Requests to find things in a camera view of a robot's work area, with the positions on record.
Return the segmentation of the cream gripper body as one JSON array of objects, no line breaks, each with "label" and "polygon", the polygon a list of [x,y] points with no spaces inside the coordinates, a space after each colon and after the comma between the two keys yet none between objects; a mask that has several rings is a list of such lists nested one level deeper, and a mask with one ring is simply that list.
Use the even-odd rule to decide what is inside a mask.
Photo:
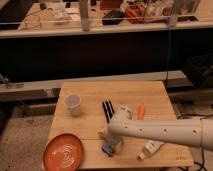
[{"label": "cream gripper body", "polygon": [[116,137],[114,134],[109,132],[107,129],[100,130],[98,132],[98,135],[104,140],[103,144],[105,142],[107,142],[113,146],[114,155],[119,155],[121,153],[122,146],[123,146],[123,139],[121,137]]}]

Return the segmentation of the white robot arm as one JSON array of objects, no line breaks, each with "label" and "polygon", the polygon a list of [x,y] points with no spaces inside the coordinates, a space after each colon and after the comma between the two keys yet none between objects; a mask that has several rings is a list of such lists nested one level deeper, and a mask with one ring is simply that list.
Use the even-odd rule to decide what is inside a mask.
[{"label": "white robot arm", "polygon": [[98,132],[110,144],[136,137],[213,151],[212,119],[133,120],[127,106],[119,106],[108,124]]}]

